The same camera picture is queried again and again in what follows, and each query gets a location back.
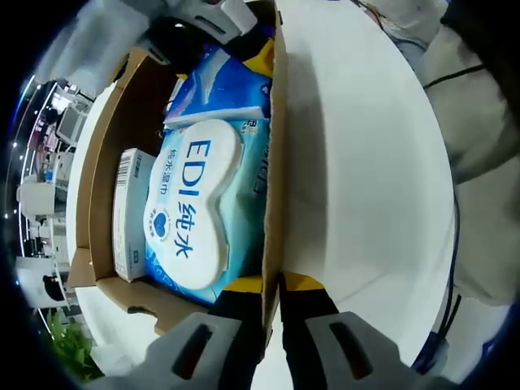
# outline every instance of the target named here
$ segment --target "cardboard edge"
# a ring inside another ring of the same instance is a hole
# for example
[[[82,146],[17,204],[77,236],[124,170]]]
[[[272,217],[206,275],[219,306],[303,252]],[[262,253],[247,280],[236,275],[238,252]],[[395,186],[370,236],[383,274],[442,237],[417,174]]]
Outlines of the cardboard edge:
[[[170,68],[159,65],[151,58],[145,58],[133,72],[112,116],[105,123],[106,128],[102,132],[101,147],[93,170],[88,217],[90,255],[97,259],[93,263],[97,280],[115,275],[112,214],[120,155],[124,150],[133,147],[148,154],[158,154],[161,139],[159,136],[143,138],[142,129],[152,130],[150,118],[154,118],[152,124],[157,127],[157,131],[163,129],[163,109],[158,107],[167,102],[175,81],[176,76],[171,73]]]
[[[284,257],[285,220],[285,112],[287,106],[287,52],[276,8],[275,63],[271,88],[271,138],[267,172],[267,204],[264,219],[266,235],[262,261],[262,322],[268,332],[278,304],[277,282]]]
[[[191,313],[207,313],[207,309],[195,303],[141,281],[128,283],[115,276],[98,280],[97,286],[127,313],[145,313],[154,316],[157,319],[154,329],[159,335],[168,332]],[[175,310],[172,308],[173,301],[175,301]]]
[[[92,287],[96,285],[90,251],[84,248],[76,249],[72,258],[71,269],[67,277],[67,288]]]
[[[124,74],[116,82],[115,88],[110,94],[102,113],[97,119],[93,134],[89,140],[87,153],[81,168],[80,185],[78,190],[78,199],[76,203],[76,247],[89,247],[89,207],[90,195],[92,193],[92,183],[94,172],[102,141],[105,137],[106,129],[110,124],[111,117],[119,104],[119,100],[128,85],[128,82],[136,74],[139,66],[145,61],[146,52],[142,49],[136,48],[130,50],[128,57],[128,64]]]

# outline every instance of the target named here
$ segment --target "wet wipes package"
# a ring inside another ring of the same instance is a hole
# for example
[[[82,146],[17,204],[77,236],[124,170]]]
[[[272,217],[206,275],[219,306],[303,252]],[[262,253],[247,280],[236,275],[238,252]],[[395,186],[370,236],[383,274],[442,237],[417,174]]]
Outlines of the wet wipes package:
[[[210,305],[261,272],[268,142],[268,119],[208,119],[166,135],[143,217],[154,279]]]
[[[164,124],[182,128],[204,119],[269,118],[271,83],[270,77],[208,44],[202,61],[175,91]]]

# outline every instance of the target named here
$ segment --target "cable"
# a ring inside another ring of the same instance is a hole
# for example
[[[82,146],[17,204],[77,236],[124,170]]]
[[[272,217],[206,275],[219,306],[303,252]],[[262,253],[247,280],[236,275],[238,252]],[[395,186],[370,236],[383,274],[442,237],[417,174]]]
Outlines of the cable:
[[[446,337],[446,335],[448,335],[449,328],[452,327],[452,323],[453,323],[453,320],[455,319],[455,316],[457,315],[458,306],[461,304],[461,300],[462,300],[462,297],[460,295],[457,295],[457,300],[455,301],[455,306],[452,309],[452,313],[450,314],[448,323],[446,324],[446,328],[444,329],[444,337]]]
[[[365,8],[375,17],[375,22],[378,24],[379,28],[381,28],[384,31],[383,24],[381,23],[381,19],[379,18],[379,14],[369,6],[365,6]]]
[[[452,316],[453,318],[450,318],[449,312],[452,307],[452,301],[453,301],[453,287],[454,287],[454,276],[455,276],[455,262],[457,260],[457,254],[458,254],[458,241],[459,236],[461,233],[461,211],[458,204],[457,194],[455,191],[453,191],[453,204],[454,204],[454,219],[455,219],[455,232],[453,233],[453,252],[452,252],[452,258],[451,258],[451,264],[449,267],[449,278],[448,278],[448,301],[446,302],[446,308],[444,309],[444,315],[442,318],[442,321],[440,323],[438,336],[435,339],[435,344],[430,349],[429,353],[426,355],[424,360],[422,361],[422,364],[417,367],[417,372],[419,374],[426,374],[428,370],[430,369],[430,362],[433,359],[433,357],[436,355],[437,350],[440,347],[441,341],[446,337],[446,334],[448,333],[449,327],[451,327],[451,323],[453,322],[453,319],[455,318],[455,314],[457,311],[453,310]]]
[[[467,69],[462,69],[461,71],[456,71],[455,73],[452,73],[450,75],[439,77],[438,79],[435,79],[432,82],[424,85],[423,88],[429,89],[429,88],[433,87],[434,85],[442,83],[443,81],[456,79],[460,76],[469,75],[470,73],[482,71],[485,68],[486,67],[483,64],[477,65],[475,67],[468,67]]]

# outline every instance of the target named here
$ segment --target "barcode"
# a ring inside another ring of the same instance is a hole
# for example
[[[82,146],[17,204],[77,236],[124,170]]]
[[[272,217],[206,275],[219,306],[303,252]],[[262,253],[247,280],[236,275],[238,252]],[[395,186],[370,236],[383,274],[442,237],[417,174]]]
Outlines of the barcode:
[[[128,173],[130,172],[130,162],[132,161],[132,155],[123,155],[121,161],[119,161],[119,168],[117,170],[117,182],[116,185],[125,186],[128,182]]]
[[[140,154],[138,154],[137,161],[136,161],[136,172],[133,174],[136,179],[139,179],[139,168],[141,167],[141,160],[142,160],[142,157]]]

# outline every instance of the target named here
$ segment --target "white round table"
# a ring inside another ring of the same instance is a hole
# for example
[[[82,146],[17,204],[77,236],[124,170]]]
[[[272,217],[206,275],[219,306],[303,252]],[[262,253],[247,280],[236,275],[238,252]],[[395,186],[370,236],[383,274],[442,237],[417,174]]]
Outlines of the white round table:
[[[453,187],[436,117],[400,52],[350,1],[277,3],[288,52],[284,267],[324,283],[340,311],[394,340],[410,365],[440,308],[453,250]],[[85,124],[74,172],[107,94]],[[78,184],[71,180],[69,202]],[[97,288],[76,291],[96,341],[141,362],[155,319],[124,313]],[[254,388],[291,386],[281,331],[277,314]]]

